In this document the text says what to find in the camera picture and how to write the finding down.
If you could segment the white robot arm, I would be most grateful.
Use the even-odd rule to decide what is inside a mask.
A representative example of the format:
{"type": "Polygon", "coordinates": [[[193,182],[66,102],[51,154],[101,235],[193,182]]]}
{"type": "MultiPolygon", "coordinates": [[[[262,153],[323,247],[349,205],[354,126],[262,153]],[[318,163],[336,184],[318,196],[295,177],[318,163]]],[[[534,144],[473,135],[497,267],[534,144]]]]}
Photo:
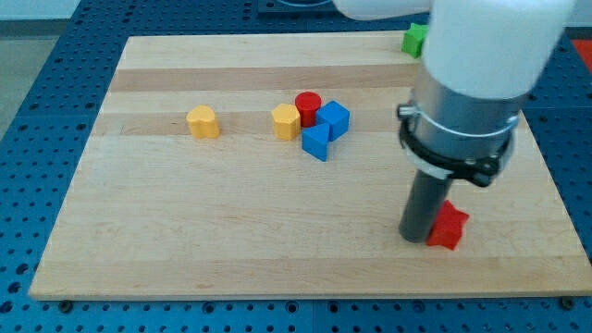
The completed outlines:
{"type": "Polygon", "coordinates": [[[571,15],[572,0],[334,0],[356,20],[428,12],[399,137],[417,172],[399,233],[424,242],[451,183],[487,187],[508,164],[514,129],[571,15]]]}

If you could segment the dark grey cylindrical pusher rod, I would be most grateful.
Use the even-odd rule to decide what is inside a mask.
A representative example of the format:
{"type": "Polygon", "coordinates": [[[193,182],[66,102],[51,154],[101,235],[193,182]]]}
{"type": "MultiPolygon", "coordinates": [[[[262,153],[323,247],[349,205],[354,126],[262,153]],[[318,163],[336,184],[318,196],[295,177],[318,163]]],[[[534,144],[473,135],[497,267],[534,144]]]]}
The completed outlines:
{"type": "Polygon", "coordinates": [[[437,179],[417,170],[413,179],[399,233],[409,242],[425,242],[450,190],[452,179],[437,179]]]}

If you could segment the silver flange with black clamp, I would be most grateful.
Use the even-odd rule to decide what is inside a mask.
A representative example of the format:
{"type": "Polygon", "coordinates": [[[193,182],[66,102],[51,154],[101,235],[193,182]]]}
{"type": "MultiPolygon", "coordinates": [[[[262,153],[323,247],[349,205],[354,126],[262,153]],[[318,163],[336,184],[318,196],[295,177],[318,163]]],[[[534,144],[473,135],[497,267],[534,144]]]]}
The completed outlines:
{"type": "Polygon", "coordinates": [[[400,104],[401,147],[436,179],[489,186],[507,166],[526,96],[477,98],[446,87],[421,66],[408,103],[400,104]]]}

